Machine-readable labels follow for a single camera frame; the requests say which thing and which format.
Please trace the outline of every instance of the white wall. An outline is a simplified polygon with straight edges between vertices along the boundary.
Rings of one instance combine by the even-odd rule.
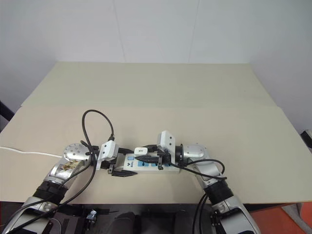
[[[296,129],[312,128],[311,12],[310,0],[1,0],[0,99],[16,111],[57,60],[251,62]]]

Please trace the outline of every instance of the beige tabletop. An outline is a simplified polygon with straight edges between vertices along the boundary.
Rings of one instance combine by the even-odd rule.
[[[60,62],[0,134],[0,146],[61,155],[84,139],[81,117],[98,109],[114,125],[121,147],[155,144],[162,130],[176,142],[200,143],[226,166],[228,184],[244,203],[312,200],[312,155],[252,73],[250,66]],[[91,113],[90,140],[100,145],[108,124]],[[57,158],[0,150],[0,200],[31,196]],[[69,198],[89,178],[80,175]],[[74,203],[197,203],[188,173],[127,178],[98,171]]]

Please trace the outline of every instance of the white plug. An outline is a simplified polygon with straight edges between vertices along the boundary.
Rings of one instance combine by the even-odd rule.
[[[147,148],[145,147],[136,147],[135,148],[135,155],[136,156],[141,156],[141,155],[147,155]]]

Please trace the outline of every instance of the red floor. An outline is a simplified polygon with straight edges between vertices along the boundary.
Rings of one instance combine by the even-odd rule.
[[[251,215],[262,234],[305,234],[280,207],[254,212]]]

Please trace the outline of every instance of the power strip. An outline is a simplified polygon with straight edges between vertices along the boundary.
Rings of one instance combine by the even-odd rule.
[[[133,171],[137,173],[178,173],[180,171],[179,168],[170,166],[170,165],[162,165],[163,170],[158,170],[156,163],[146,163],[142,161],[138,161],[135,159],[135,154],[127,154],[125,157],[125,161],[123,164],[123,169],[128,171]]]

